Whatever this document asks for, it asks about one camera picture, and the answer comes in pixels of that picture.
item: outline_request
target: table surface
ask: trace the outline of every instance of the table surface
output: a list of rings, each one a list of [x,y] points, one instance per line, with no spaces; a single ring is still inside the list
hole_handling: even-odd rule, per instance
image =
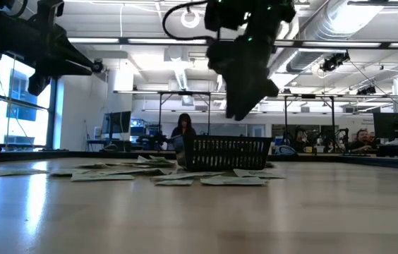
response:
[[[71,168],[117,159],[0,163]],[[398,254],[398,169],[277,162],[266,187],[0,177],[0,253]]]

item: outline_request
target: plastic basket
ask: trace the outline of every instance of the plastic basket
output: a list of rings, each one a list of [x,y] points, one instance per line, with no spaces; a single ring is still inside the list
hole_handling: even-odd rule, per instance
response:
[[[189,171],[261,170],[271,138],[187,135],[174,144],[179,165]]]

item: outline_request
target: computer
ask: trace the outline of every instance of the computer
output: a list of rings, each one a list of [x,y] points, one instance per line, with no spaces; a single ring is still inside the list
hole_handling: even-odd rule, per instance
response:
[[[109,140],[113,133],[128,133],[130,128],[131,111],[115,112],[103,116],[102,133],[109,134]]]
[[[398,138],[398,113],[373,113],[376,138]]]

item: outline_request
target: wall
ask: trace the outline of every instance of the wall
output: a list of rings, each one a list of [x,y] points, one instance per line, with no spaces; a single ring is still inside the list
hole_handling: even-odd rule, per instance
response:
[[[143,109],[157,109],[158,103],[155,100],[133,100],[132,118],[144,119],[149,122],[158,122],[158,112],[146,112]],[[163,104],[163,109],[175,109],[178,102],[166,101]],[[194,110],[194,107],[183,107],[183,110]],[[175,126],[174,123],[178,121],[181,112],[162,112],[163,133],[170,135],[170,128]],[[194,123],[207,123],[208,115],[206,113],[190,113],[192,122]],[[332,117],[330,114],[288,114],[288,124],[295,125],[332,125]],[[247,117],[236,122],[233,119],[226,119],[223,113],[214,113],[210,115],[210,123],[230,123],[230,124],[264,124],[265,135],[271,136],[272,124],[285,124],[284,114],[249,114]],[[371,115],[336,115],[335,125],[340,128],[348,128],[349,136],[356,133],[362,128],[369,131],[374,131],[373,117]]]
[[[109,112],[131,111],[131,95],[114,94],[114,77],[108,83],[92,76],[64,76],[59,82],[54,147],[72,151],[85,150],[86,129],[94,138],[94,127],[102,126]],[[114,138],[129,139],[129,134]]]

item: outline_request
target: ceiling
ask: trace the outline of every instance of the ceiling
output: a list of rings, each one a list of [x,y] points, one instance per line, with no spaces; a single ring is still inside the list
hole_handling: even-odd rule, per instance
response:
[[[166,37],[163,33],[161,19],[173,5],[185,2],[184,0],[135,0],[135,1],[113,1],[113,0],[64,0],[65,8],[62,17],[56,21],[67,30],[69,37]],[[37,9],[36,0],[30,1],[27,17],[32,15]],[[325,0],[308,0],[310,6],[297,8],[297,18],[294,22],[302,26],[309,17],[311,17],[319,7],[325,3]],[[186,28],[182,25],[182,12],[174,13],[167,21],[167,29],[178,36],[188,37],[195,35],[214,35],[205,30],[203,24],[204,6],[195,8],[200,14],[200,22],[195,28]],[[351,23],[351,17],[343,20]],[[190,14],[186,20],[192,20]],[[285,37],[292,39],[295,30],[294,25],[290,26],[291,34]],[[233,39],[243,30],[230,31],[223,30],[222,37]],[[398,7],[384,7],[368,24],[353,34],[349,40],[380,40],[392,41],[398,40]],[[127,52],[132,58],[135,67],[139,73],[135,75],[135,83],[144,89],[159,87],[160,84],[167,84],[169,80],[175,79],[175,73],[171,67],[164,62],[164,50],[168,46],[134,46],[134,45],[88,45],[79,46],[80,49],[88,54],[94,52],[95,55],[100,52]],[[187,52],[205,53],[206,47],[188,47]],[[326,92],[331,93],[355,93],[356,89],[349,91],[349,86],[355,86],[364,80],[366,76],[375,78],[377,85],[386,92],[392,89],[392,77],[398,75],[398,50],[349,50],[349,56],[352,63],[345,63],[336,71],[323,75],[318,70],[318,65],[312,65],[310,70],[300,73],[295,79],[291,80],[286,87],[290,87],[292,92]],[[104,59],[104,62],[116,68],[119,65],[118,59]],[[198,61],[195,65],[190,65],[186,69],[186,76],[189,80],[217,80],[214,71],[207,69],[207,61]]]

